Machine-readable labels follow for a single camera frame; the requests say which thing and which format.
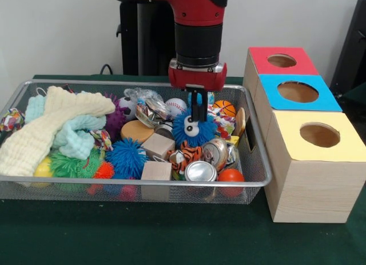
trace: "googly eye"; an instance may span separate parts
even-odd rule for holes
[[[185,134],[190,137],[194,137],[200,133],[198,126],[187,126],[185,128]]]
[[[189,115],[184,119],[184,131],[187,136],[194,137],[200,133],[200,128],[198,127],[198,121],[195,122],[192,120],[192,117]]]

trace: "wooden box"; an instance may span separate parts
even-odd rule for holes
[[[144,165],[141,180],[171,180],[172,164],[168,162],[147,161]],[[141,198],[145,200],[169,201],[169,186],[142,185]]]
[[[259,75],[318,75],[303,48],[250,47],[246,58],[243,85],[254,100]]]
[[[319,75],[259,75],[259,79],[254,106],[264,142],[273,109],[342,112]]]
[[[347,221],[366,180],[366,147],[345,114],[274,111],[266,147],[274,222]]]
[[[154,133],[142,144],[142,148],[144,148],[147,156],[151,160],[154,160],[154,156],[167,160],[168,151],[175,150],[176,142],[170,138]]]

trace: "white wall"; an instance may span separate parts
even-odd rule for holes
[[[248,46],[302,46],[329,83],[357,0],[230,0],[221,60],[242,76]],[[115,0],[0,0],[0,107],[34,74],[121,72]]]
[[[0,0],[0,107],[34,74],[122,72],[115,0]]]

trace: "wire mesh basket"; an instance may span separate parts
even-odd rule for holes
[[[25,112],[28,99],[37,95],[37,88],[68,84],[75,92],[113,93],[124,95],[127,88],[140,87],[158,92],[164,100],[181,98],[188,93],[172,88],[168,83],[105,82],[105,81],[46,81],[34,79],[19,86],[1,112],[16,107]],[[89,200],[171,203],[236,203],[249,204],[261,187],[267,185],[272,173],[260,134],[253,102],[242,86],[226,85],[215,93],[216,100],[228,100],[236,109],[246,112],[246,129],[238,145],[236,169],[245,182],[187,182],[124,179],[37,178],[0,175],[0,199]],[[0,144],[9,133],[2,133]]]

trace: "orange ball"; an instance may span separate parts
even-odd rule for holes
[[[234,105],[232,105],[228,101],[216,101],[213,104],[214,108],[221,108],[222,113],[225,115],[228,115],[229,117],[235,117],[236,116],[236,110]]]
[[[245,182],[243,175],[236,169],[223,171],[217,180],[222,182]],[[243,189],[242,187],[220,187],[219,191],[227,198],[235,198],[242,193]]]

